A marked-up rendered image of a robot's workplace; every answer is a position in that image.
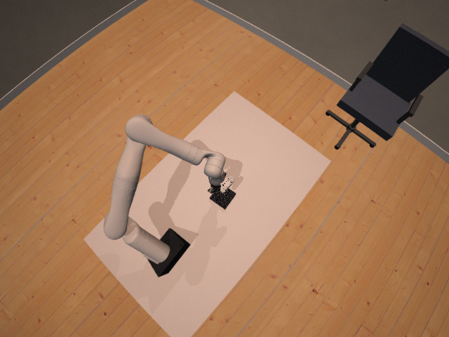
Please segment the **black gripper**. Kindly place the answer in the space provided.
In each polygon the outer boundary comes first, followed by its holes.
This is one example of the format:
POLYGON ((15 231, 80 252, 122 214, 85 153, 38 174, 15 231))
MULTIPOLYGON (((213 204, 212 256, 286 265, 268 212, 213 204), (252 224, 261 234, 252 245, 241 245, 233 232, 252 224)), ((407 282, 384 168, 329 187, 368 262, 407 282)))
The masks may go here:
POLYGON ((214 193, 216 190, 218 190, 218 188, 220 187, 220 185, 218 185, 218 186, 215 186, 215 185, 212 185, 211 183, 210 183, 210 189, 208 189, 208 192, 210 192, 211 194, 212 193, 214 193))

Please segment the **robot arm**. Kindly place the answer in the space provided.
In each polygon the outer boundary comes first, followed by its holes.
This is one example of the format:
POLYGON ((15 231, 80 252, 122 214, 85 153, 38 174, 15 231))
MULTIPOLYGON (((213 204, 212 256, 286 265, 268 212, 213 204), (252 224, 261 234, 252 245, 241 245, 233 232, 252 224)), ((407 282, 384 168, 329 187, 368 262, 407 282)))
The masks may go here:
POLYGON ((220 185, 223 194, 235 178, 225 178, 223 167, 226 159, 223 154, 202 149, 186 140, 164 133, 153 126, 152 120, 144 114, 129 119, 125 131, 126 146, 114 175, 111 207, 105 216, 103 229, 108 238, 115 240, 122 237, 127 245, 159 264, 167 259, 170 253, 169 245, 142 229, 128 216, 140 179, 146 146, 163 150, 195 166, 198 166, 204 157, 208 158, 204 173, 212 185, 220 185))

